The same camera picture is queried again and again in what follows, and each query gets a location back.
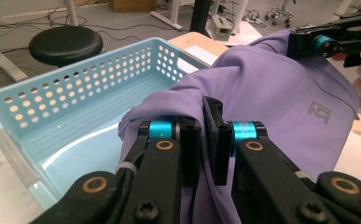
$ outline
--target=light blue plastic basket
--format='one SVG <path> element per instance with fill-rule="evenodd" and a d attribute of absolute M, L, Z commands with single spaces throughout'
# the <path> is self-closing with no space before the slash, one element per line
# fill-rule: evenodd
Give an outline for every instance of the light blue plastic basket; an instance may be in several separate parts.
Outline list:
<path fill-rule="evenodd" d="M 180 80 L 180 59 L 206 67 L 150 38 L 0 89 L 0 148 L 44 208 L 82 175 L 115 171 L 120 119 Z"/>

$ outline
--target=brass ring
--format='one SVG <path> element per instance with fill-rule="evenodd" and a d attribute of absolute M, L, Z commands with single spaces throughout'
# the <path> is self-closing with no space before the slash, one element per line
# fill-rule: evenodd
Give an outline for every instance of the brass ring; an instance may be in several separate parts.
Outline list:
<path fill-rule="evenodd" d="M 100 181 L 100 185 L 96 186 L 96 188 L 92 188 L 90 186 L 90 184 L 92 183 L 92 181 Z M 101 191 L 102 189 L 104 189 L 107 185 L 107 179 L 102 177 L 102 176 L 94 176 L 91 177 L 90 179 L 88 179 L 87 181 L 84 182 L 82 189 L 87 192 L 87 193 L 96 193 Z"/>
<path fill-rule="evenodd" d="M 171 149 L 172 147 L 174 147 L 174 143 L 170 141 L 159 141 L 156 144 L 156 148 L 160 150 L 167 150 L 167 149 Z"/>
<path fill-rule="evenodd" d="M 254 151 L 260 151 L 264 149 L 264 147 L 259 142 L 246 142 L 246 147 Z"/>
<path fill-rule="evenodd" d="M 349 184 L 352 188 L 351 189 L 346 189 L 343 186 L 341 186 L 339 184 L 339 182 L 345 182 L 347 184 Z M 349 193 L 349 194 L 358 194 L 360 193 L 360 188 L 352 181 L 348 180 L 348 179 L 344 179 L 342 177 L 332 177 L 331 178 L 331 185 L 334 186 L 334 188 Z"/>

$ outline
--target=black cushion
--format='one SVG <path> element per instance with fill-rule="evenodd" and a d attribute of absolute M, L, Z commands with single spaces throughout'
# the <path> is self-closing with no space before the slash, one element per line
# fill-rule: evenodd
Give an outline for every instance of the black cushion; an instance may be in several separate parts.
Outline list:
<path fill-rule="evenodd" d="M 102 38 L 89 28 L 61 26 L 34 36 L 29 51 L 41 63 L 65 66 L 99 54 L 103 45 Z"/>

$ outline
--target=purple shirt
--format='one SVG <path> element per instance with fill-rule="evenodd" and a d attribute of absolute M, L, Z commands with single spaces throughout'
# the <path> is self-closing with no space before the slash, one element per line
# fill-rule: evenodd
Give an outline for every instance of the purple shirt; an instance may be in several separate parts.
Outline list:
<path fill-rule="evenodd" d="M 358 95 L 326 59 L 287 58 L 290 32 L 280 31 L 227 50 L 211 68 L 151 94 L 122 119 L 118 131 L 123 139 L 122 160 L 143 120 L 181 115 L 200 123 L 200 181 L 196 188 L 182 189 L 181 223 L 240 223 L 230 196 L 234 159 L 226 186 L 216 187 L 210 174 L 203 95 L 223 102 L 224 121 L 262 121 L 271 141 L 313 180 L 333 170 L 357 116 Z"/>

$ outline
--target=gray logo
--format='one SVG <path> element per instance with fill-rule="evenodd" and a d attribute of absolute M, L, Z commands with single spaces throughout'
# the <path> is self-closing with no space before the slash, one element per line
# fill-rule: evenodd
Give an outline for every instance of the gray logo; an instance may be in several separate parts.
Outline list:
<path fill-rule="evenodd" d="M 311 106 L 309 106 L 308 113 L 314 113 L 317 118 L 323 119 L 325 124 L 328 124 L 331 110 L 319 103 L 316 103 L 315 101 L 312 101 Z"/>

